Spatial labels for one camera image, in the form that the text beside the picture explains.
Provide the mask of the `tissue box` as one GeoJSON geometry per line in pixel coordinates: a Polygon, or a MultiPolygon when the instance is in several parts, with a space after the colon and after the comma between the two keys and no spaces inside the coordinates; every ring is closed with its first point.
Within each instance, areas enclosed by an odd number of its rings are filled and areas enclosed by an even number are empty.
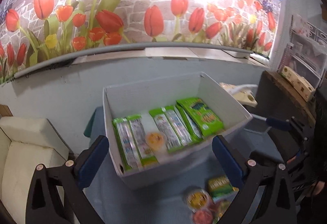
{"type": "Polygon", "coordinates": [[[258,87],[255,84],[232,85],[226,83],[219,83],[219,85],[232,95],[241,105],[256,107],[257,101],[255,100],[253,90],[258,87]]]}

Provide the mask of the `jelly cup in box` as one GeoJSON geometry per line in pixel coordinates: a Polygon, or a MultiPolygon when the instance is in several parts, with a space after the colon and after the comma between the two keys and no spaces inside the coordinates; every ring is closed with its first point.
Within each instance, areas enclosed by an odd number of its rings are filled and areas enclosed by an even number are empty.
{"type": "Polygon", "coordinates": [[[166,138],[161,132],[150,132],[145,136],[146,144],[159,155],[167,154],[166,138]]]}

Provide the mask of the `tulip wall poster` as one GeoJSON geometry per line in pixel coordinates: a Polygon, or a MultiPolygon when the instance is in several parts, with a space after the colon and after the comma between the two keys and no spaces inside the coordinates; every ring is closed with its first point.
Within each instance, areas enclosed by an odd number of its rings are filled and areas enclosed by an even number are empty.
{"type": "Polygon", "coordinates": [[[146,42],[220,45],[268,57],[281,0],[1,0],[1,83],[42,62],[146,42]]]}

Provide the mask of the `pink jelly cup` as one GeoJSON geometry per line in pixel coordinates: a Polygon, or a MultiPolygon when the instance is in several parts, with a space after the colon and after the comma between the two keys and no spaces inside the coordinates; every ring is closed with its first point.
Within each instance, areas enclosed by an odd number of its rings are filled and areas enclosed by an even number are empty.
{"type": "Polygon", "coordinates": [[[213,214],[210,210],[198,210],[192,215],[192,223],[194,224],[211,224],[213,222],[213,214]]]}

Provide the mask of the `green snack pack in box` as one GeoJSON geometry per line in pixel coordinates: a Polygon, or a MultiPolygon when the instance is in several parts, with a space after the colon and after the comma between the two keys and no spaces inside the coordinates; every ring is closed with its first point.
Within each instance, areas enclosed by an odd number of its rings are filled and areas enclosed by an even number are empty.
{"type": "Polygon", "coordinates": [[[212,136],[224,130],[224,123],[201,98],[190,97],[177,100],[176,103],[195,122],[204,137],[212,136]]]}

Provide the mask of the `yellow jelly cup cartoon lid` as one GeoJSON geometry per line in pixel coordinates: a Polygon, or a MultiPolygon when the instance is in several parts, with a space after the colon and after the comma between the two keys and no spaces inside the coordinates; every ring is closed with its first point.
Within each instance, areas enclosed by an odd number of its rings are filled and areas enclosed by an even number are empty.
{"type": "Polygon", "coordinates": [[[204,189],[193,189],[185,197],[185,204],[193,212],[207,208],[211,202],[209,193],[204,189]]]}

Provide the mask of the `cream white sofa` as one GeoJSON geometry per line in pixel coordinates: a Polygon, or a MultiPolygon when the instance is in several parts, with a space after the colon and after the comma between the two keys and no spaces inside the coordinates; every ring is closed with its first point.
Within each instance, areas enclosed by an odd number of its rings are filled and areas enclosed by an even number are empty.
{"type": "Polygon", "coordinates": [[[1,202],[16,223],[25,223],[36,166],[61,166],[68,157],[69,148],[47,119],[1,117],[1,202]]]}

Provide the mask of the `green snack packet front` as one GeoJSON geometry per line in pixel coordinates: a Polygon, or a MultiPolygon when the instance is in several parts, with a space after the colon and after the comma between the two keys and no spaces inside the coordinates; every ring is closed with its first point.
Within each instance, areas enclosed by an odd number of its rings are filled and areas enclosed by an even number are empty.
{"type": "Polygon", "coordinates": [[[210,178],[207,181],[207,192],[213,201],[219,201],[236,195],[239,189],[234,187],[226,175],[210,178]]]}

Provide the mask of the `wooden block toy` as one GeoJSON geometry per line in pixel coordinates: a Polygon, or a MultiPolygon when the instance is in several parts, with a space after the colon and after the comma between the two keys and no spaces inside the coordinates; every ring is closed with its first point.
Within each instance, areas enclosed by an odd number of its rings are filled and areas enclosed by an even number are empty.
{"type": "Polygon", "coordinates": [[[309,102],[313,97],[315,88],[302,76],[298,75],[289,66],[283,66],[280,74],[289,82],[296,92],[306,101],[309,102]]]}

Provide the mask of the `wooden side shelf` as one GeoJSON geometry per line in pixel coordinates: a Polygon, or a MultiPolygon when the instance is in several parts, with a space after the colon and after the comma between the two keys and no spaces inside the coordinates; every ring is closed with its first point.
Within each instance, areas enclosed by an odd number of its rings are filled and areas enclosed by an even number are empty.
{"type": "Polygon", "coordinates": [[[301,112],[301,115],[310,124],[315,124],[315,113],[312,114],[309,108],[309,104],[305,101],[301,95],[295,90],[295,88],[286,81],[279,73],[273,71],[263,71],[262,76],[266,77],[275,87],[277,87],[290,102],[301,112]]]}

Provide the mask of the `white storage box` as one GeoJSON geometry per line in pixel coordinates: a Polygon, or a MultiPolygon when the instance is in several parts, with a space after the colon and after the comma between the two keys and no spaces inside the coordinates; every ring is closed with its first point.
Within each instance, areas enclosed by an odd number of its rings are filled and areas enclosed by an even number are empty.
{"type": "Polygon", "coordinates": [[[215,80],[198,72],[103,89],[105,132],[117,176],[138,189],[163,181],[205,162],[214,136],[232,138],[251,114],[215,80]],[[176,101],[201,98],[224,123],[224,130],[204,137],[176,101]],[[145,136],[161,132],[167,154],[155,154],[145,136]]]}

